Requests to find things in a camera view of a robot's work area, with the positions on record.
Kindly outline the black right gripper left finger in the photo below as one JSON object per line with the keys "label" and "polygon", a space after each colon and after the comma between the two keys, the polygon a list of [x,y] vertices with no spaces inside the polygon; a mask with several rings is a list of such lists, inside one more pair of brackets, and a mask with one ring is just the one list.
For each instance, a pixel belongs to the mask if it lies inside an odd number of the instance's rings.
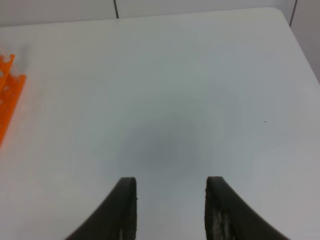
{"label": "black right gripper left finger", "polygon": [[68,240],[135,240],[137,236],[137,182],[122,177],[94,213]]}

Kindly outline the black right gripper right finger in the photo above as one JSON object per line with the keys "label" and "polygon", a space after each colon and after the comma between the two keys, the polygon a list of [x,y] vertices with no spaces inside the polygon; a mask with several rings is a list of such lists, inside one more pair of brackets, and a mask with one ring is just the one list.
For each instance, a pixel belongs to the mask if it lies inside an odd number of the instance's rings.
{"label": "black right gripper right finger", "polygon": [[286,240],[228,185],[223,177],[206,180],[204,225],[208,240]]}

